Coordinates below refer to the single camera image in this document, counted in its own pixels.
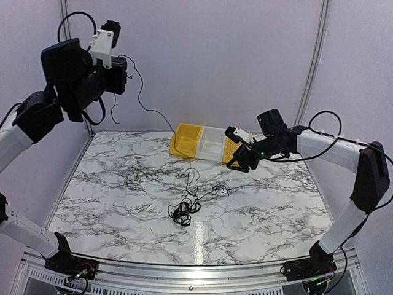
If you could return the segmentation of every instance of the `marble surface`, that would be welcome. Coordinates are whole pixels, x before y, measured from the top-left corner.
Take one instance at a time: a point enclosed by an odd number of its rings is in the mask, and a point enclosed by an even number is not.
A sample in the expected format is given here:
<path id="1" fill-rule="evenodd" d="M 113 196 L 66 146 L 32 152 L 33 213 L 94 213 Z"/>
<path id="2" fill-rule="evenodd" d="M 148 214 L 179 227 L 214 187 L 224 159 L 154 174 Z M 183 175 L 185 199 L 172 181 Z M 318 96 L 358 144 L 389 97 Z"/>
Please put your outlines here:
<path id="1" fill-rule="evenodd" d="M 330 227 L 304 163 L 261 161 L 250 173 L 170 156 L 171 133 L 99 133 L 79 164 L 50 230 L 73 251 L 161 264 L 240 264 L 294 258 Z M 207 195 L 191 225 L 168 217 L 185 195 L 184 171 L 200 172 Z"/>

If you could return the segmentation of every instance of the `white marble pattern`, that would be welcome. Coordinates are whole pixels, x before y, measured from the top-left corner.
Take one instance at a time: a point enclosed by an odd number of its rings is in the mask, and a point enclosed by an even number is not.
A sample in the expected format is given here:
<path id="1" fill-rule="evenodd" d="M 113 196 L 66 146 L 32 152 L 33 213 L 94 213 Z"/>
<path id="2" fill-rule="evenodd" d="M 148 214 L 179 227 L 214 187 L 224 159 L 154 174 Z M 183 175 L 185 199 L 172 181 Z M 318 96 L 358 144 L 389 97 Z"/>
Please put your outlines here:
<path id="1" fill-rule="evenodd" d="M 99 133 L 84 155 L 50 230 L 73 251 L 161 264 L 239 264 L 308 254 L 330 219 L 304 163 L 261 161 L 250 173 L 192 160 L 208 195 L 189 227 L 168 217 L 185 195 L 189 160 L 170 156 L 170 133 Z"/>

